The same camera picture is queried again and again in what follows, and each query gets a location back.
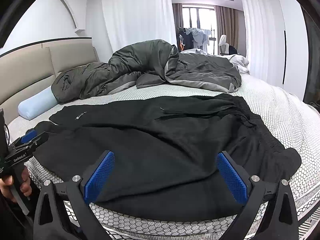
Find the black cable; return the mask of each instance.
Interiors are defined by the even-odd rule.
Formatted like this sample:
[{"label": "black cable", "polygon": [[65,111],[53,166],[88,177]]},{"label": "black cable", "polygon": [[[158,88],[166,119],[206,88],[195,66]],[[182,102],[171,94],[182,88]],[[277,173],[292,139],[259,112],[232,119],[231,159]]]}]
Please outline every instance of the black cable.
[{"label": "black cable", "polygon": [[9,132],[9,128],[6,124],[4,124],[4,126],[7,128],[7,131],[8,131],[8,142],[7,142],[7,145],[9,146],[10,144],[10,132]]}]

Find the gray comforter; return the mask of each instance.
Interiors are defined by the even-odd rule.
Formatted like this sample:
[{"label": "gray comforter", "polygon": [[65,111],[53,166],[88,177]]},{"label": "gray comforter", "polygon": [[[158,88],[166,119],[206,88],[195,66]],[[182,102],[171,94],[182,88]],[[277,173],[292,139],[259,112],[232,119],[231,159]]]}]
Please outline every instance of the gray comforter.
[{"label": "gray comforter", "polygon": [[238,68],[226,58],[181,54],[166,41],[139,42],[116,51],[108,63],[92,62],[62,72],[51,86],[59,102],[86,99],[165,82],[226,93],[241,85]]}]

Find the blue gripper pad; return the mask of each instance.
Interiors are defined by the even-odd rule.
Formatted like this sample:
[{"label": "blue gripper pad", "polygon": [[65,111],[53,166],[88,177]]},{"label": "blue gripper pad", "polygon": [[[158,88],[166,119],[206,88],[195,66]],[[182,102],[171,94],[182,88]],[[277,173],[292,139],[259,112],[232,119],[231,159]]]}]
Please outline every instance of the blue gripper pad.
[{"label": "blue gripper pad", "polygon": [[30,132],[28,132],[25,136],[23,136],[21,138],[21,143],[25,144],[25,143],[31,141],[36,136],[37,136],[37,131],[36,130],[31,130]]},{"label": "blue gripper pad", "polygon": [[235,200],[238,203],[245,205],[248,201],[246,184],[240,178],[223,153],[219,153],[217,156],[217,167]]},{"label": "blue gripper pad", "polygon": [[99,164],[87,184],[84,186],[84,202],[89,205],[96,201],[103,185],[108,179],[113,166],[115,164],[115,155],[113,152],[108,152],[102,162]]}]

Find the brown curtain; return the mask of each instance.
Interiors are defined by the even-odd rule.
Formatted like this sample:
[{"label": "brown curtain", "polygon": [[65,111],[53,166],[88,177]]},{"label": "brown curtain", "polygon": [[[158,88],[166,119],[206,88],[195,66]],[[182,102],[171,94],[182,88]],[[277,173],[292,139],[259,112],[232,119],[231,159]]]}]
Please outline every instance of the brown curtain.
[{"label": "brown curtain", "polygon": [[238,49],[239,18],[238,10],[223,6],[214,6],[217,16],[217,40],[221,35],[227,36],[227,43]]},{"label": "brown curtain", "polygon": [[173,3],[173,17],[174,25],[176,26],[176,33],[178,33],[178,28],[183,27],[183,17],[182,17],[182,3]]}]

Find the bed headboard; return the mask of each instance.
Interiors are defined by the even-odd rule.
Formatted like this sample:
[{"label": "bed headboard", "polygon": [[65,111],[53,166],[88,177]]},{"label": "bed headboard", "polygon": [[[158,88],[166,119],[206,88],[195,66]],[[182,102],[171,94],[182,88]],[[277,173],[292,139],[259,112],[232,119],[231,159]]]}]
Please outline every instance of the bed headboard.
[{"label": "bed headboard", "polygon": [[9,124],[21,101],[49,87],[62,72],[99,61],[91,38],[29,44],[0,55],[0,109]]}]

